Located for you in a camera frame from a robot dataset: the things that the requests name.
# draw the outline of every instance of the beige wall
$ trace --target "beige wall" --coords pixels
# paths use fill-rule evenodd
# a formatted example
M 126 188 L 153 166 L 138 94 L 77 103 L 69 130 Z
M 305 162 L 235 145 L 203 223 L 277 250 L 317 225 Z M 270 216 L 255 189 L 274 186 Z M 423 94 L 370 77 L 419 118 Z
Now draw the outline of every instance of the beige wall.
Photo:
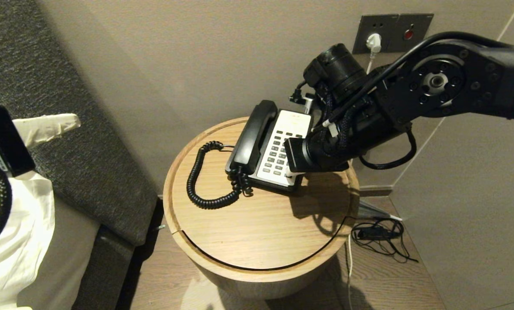
M 514 8 L 514 0 L 39 2 L 158 192 L 178 151 L 202 130 L 248 115 L 261 99 L 296 108 L 287 98 L 303 69 L 334 43 L 351 48 L 361 15 L 433 12 L 430 34 L 496 38 Z M 366 65 L 367 55 L 358 59 Z M 438 122 L 416 122 L 420 145 Z M 396 159 L 407 143 L 398 138 L 369 158 Z M 391 185 L 402 171 L 355 167 L 363 186 Z
M 446 118 L 391 199 L 448 310 L 514 309 L 514 121 Z

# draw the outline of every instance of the baseboard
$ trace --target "baseboard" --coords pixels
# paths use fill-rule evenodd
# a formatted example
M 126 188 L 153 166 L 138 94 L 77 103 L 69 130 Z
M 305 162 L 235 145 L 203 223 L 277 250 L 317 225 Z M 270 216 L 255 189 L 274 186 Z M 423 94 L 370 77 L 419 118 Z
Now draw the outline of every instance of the baseboard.
M 361 197 L 389 196 L 393 192 L 392 185 L 361 186 Z

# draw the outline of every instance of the robotic arm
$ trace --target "robotic arm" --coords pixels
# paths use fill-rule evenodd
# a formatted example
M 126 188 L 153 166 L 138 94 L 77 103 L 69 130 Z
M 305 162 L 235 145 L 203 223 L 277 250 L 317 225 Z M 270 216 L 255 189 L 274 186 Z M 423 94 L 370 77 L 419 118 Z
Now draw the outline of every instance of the robotic arm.
M 330 47 L 306 67 L 304 82 L 316 92 L 322 116 L 304 139 L 285 148 L 293 173 L 339 171 L 360 157 L 367 167 L 390 169 L 416 153 L 414 118 L 474 112 L 514 118 L 514 46 L 473 34 L 433 35 L 391 65 L 366 75 L 343 44 Z M 411 150 L 386 164 L 362 155 L 406 133 Z

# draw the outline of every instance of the white cloth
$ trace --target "white cloth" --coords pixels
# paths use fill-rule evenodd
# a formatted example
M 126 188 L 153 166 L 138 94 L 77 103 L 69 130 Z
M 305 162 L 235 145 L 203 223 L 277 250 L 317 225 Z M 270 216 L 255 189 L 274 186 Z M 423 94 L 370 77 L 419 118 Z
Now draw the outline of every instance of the white cloth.
M 31 284 L 54 233 L 52 182 L 35 172 L 9 178 L 10 217 L 0 235 L 0 310 L 17 307 L 17 295 Z

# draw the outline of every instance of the wooden floor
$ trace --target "wooden floor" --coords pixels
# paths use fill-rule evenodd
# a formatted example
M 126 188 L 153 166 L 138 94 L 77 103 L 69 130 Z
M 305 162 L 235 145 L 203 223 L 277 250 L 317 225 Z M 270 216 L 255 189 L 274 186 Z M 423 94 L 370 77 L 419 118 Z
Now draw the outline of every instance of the wooden floor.
M 391 214 L 388 197 L 364 198 Z M 411 257 L 419 255 L 405 232 Z M 397 263 L 352 243 L 353 310 L 444 309 L 436 287 L 422 263 Z M 279 300 L 245 300 L 231 296 L 209 282 L 174 243 L 168 229 L 160 231 L 154 253 L 140 270 L 132 300 L 133 310 L 348 310 L 345 247 L 310 286 Z

